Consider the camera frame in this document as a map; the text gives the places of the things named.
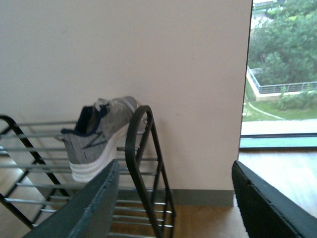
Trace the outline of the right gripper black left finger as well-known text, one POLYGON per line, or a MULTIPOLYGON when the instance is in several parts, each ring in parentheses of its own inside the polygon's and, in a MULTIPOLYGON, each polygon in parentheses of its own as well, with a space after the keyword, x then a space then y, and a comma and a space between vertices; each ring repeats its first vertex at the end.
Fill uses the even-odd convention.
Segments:
POLYGON ((106 238, 118 197, 119 163, 111 161, 26 238, 106 238))

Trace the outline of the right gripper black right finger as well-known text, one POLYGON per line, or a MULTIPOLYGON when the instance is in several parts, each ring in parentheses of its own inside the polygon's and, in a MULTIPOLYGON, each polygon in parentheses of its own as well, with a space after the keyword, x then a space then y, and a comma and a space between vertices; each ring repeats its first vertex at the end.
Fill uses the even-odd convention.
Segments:
POLYGON ((237 204, 251 238, 315 238, 317 219, 240 161, 232 166, 237 204))

